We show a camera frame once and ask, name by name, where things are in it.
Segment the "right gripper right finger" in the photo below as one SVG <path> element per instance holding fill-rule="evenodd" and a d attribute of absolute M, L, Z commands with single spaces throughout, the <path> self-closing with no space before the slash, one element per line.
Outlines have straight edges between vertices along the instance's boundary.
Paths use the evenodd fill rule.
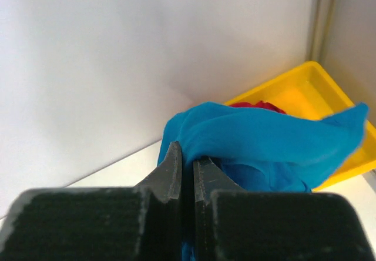
<path fill-rule="evenodd" d="M 196 260 L 214 260 L 213 208 L 211 194 L 215 191 L 244 192 L 210 157 L 193 162 Z"/>

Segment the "red t shirt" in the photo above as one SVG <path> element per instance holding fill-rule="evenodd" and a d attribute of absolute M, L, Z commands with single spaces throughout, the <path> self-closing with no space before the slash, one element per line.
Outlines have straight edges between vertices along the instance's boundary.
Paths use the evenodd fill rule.
<path fill-rule="evenodd" d="M 276 105 L 273 105 L 270 102 L 264 102 L 264 101 L 258 101 L 257 103 L 249 103 L 249 102 L 236 102 L 230 104 L 230 107 L 232 108 L 260 108 L 260 109 L 266 109 L 269 111 L 274 111 L 277 113 L 285 114 L 286 112 Z"/>

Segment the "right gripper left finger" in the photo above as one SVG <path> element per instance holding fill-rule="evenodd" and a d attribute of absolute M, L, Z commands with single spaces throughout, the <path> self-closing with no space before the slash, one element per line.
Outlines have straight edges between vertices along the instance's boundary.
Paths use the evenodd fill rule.
<path fill-rule="evenodd" d="M 140 195 L 136 260 L 182 259 L 182 171 L 181 147 L 172 142 L 163 161 L 133 188 Z"/>

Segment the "yellow plastic tray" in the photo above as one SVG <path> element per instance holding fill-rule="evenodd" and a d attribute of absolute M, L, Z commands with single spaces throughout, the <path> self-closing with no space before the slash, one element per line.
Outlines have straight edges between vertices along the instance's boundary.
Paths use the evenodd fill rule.
<path fill-rule="evenodd" d="M 224 104 L 258 101 L 270 102 L 291 116 L 309 120 L 319 120 L 354 105 L 324 68 L 314 61 L 305 62 Z M 315 191 L 375 169 L 375 127 L 367 122 L 366 128 L 361 147 Z"/>

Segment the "right aluminium frame post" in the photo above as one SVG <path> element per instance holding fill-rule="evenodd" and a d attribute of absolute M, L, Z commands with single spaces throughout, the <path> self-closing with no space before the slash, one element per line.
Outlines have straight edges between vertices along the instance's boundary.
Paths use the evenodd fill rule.
<path fill-rule="evenodd" d="M 337 0 L 312 0 L 306 61 L 322 62 L 329 43 Z"/>

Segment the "blue t shirt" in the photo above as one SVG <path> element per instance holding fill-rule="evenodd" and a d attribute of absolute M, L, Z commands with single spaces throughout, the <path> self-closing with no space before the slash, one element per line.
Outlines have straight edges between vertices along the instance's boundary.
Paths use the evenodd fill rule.
<path fill-rule="evenodd" d="M 183 169 L 204 156 L 248 191 L 310 192 L 362 144 L 368 107 L 359 103 L 319 121 L 263 108 L 206 102 L 178 113 L 165 126 L 159 152 L 182 149 Z"/>

